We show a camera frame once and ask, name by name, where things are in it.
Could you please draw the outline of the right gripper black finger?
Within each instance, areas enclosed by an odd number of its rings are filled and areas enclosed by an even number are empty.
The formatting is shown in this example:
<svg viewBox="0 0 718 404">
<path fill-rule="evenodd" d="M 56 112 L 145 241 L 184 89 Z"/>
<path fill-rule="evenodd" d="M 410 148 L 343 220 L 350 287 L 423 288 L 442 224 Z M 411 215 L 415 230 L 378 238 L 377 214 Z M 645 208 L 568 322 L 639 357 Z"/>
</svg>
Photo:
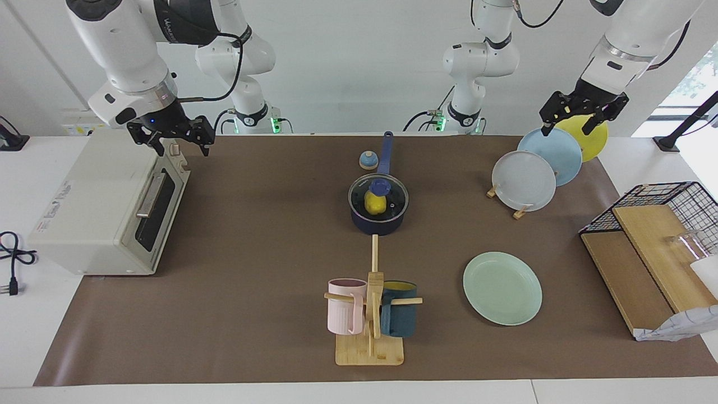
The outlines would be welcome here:
<svg viewBox="0 0 718 404">
<path fill-rule="evenodd" d="M 189 142 L 199 146 L 203 156 L 208 157 L 210 147 L 214 145 L 216 132 L 205 116 L 199 116 L 189 121 Z"/>
<path fill-rule="evenodd" d="M 165 148 L 162 145 L 162 137 L 159 131 L 146 131 L 146 127 L 139 121 L 131 121 L 126 124 L 126 128 L 136 145 L 146 145 L 154 149 L 158 156 L 163 157 Z"/>
</svg>

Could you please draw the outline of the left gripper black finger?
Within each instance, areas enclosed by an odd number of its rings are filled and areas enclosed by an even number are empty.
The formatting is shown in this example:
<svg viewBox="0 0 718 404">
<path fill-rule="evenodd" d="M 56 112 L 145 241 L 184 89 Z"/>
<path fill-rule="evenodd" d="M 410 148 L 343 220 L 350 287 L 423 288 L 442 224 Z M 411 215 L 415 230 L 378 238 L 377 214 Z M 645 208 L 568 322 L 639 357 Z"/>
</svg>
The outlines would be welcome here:
<svg viewBox="0 0 718 404">
<path fill-rule="evenodd" d="M 628 102 L 627 95 L 619 95 L 617 99 L 608 103 L 605 107 L 597 108 L 582 126 L 583 135 L 590 135 L 601 123 L 615 120 Z"/>
<path fill-rule="evenodd" d="M 572 95 L 573 94 L 564 94 L 561 91 L 555 91 L 550 95 L 546 103 L 544 103 L 544 106 L 541 107 L 541 133 L 543 136 L 548 136 L 557 123 L 572 117 Z"/>
</svg>

